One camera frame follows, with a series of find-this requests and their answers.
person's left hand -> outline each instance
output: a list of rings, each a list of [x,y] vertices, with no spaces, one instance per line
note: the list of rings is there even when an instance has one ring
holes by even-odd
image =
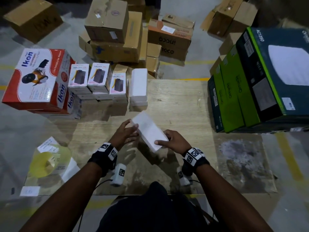
[[[120,125],[120,127],[116,130],[112,138],[108,141],[118,151],[121,150],[124,144],[133,142],[138,138],[138,132],[136,132],[136,130],[138,129],[138,124],[130,128],[126,128],[126,126],[130,123],[130,121],[131,119],[123,122]]]

dark clothing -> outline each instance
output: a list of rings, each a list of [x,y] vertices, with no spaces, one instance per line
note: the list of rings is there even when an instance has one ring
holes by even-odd
[[[110,207],[97,232],[207,231],[202,213],[186,196],[178,193],[171,199],[162,185],[153,182],[144,195],[123,199]]]

hand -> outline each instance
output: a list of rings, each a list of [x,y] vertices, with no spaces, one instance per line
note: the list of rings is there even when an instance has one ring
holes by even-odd
[[[137,140],[138,133],[136,132],[138,128],[138,124],[130,128],[126,128],[126,126],[130,123],[131,119],[123,122],[120,127],[116,130],[112,138],[108,141],[113,145],[118,151],[124,146],[124,144],[133,142]]]
[[[169,141],[156,140],[156,145],[170,148],[172,151],[183,155],[187,150],[191,149],[191,145],[181,136],[180,133],[173,130],[165,130],[164,134],[168,137]]]

person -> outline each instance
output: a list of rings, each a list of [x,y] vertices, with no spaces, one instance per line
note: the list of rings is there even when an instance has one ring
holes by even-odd
[[[137,140],[138,125],[123,122],[108,143],[95,152],[88,163],[63,184],[21,228],[21,232],[72,231],[82,215],[100,178],[115,167],[117,152]],[[176,131],[166,130],[168,141],[157,140],[190,160],[191,145]],[[97,232],[102,231],[272,231],[255,208],[212,168],[202,151],[190,165],[203,187],[208,202],[218,219],[207,224],[201,209],[177,193],[171,198],[162,185],[154,182],[141,196],[120,200],[103,216]]]

red circle logo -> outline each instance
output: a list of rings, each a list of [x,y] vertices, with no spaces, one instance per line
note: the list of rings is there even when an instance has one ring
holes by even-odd
[[[68,81],[68,75],[65,72],[61,73],[61,79],[63,82],[67,82]]]

